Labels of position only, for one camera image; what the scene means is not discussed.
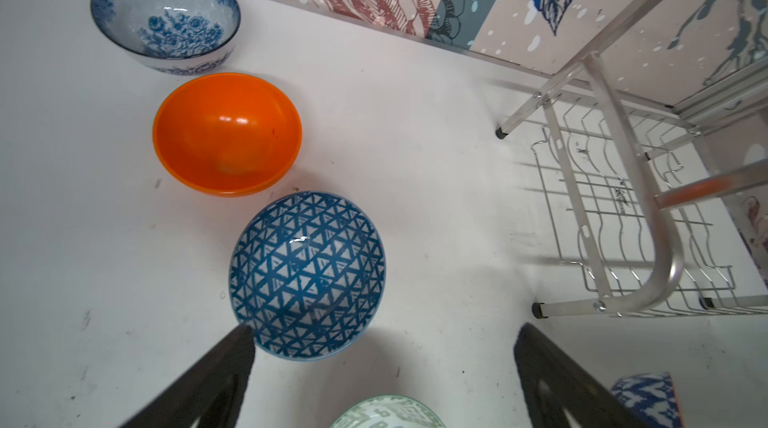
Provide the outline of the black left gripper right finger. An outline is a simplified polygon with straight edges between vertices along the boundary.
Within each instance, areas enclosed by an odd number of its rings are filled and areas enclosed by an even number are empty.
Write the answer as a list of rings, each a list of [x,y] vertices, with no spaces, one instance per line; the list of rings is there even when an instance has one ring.
[[[524,400],[534,427],[644,427],[595,378],[543,332],[524,324],[514,345]]]

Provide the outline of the stainless steel dish rack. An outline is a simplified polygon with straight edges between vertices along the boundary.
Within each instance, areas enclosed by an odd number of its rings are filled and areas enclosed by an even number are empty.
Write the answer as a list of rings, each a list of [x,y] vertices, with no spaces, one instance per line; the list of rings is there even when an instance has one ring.
[[[633,0],[496,130],[497,137],[503,139],[537,109],[543,110],[549,139],[554,145],[579,225],[579,237],[587,251],[588,262],[585,268],[593,275],[596,286],[596,294],[592,299],[553,304],[534,303],[532,313],[537,319],[587,314],[630,316],[656,309],[678,290],[686,270],[683,243],[675,226],[673,210],[735,194],[767,182],[767,163],[758,161],[701,181],[666,191],[660,189],[650,166],[650,154],[643,149],[618,92],[606,77],[601,55],[662,1]],[[607,277],[609,270],[594,237],[571,163],[570,151],[564,145],[553,108],[554,96],[560,94],[563,86],[579,73],[585,73],[588,77],[589,88],[604,115],[609,139],[614,143],[626,173],[622,179],[624,187],[638,202],[640,218],[646,223],[653,243],[654,261],[650,274],[646,281],[631,292],[619,290]]]

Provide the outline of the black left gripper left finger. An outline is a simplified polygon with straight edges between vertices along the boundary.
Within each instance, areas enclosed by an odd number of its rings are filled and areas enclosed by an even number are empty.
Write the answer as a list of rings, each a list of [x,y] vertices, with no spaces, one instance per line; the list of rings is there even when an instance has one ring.
[[[252,329],[240,325],[124,425],[233,427],[254,360]]]

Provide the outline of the red patterned bowl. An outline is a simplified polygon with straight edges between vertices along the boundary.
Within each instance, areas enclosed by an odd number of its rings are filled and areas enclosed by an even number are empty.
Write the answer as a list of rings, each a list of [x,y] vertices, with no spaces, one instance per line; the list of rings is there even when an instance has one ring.
[[[617,380],[611,394],[649,427],[683,428],[669,372],[636,374]]]

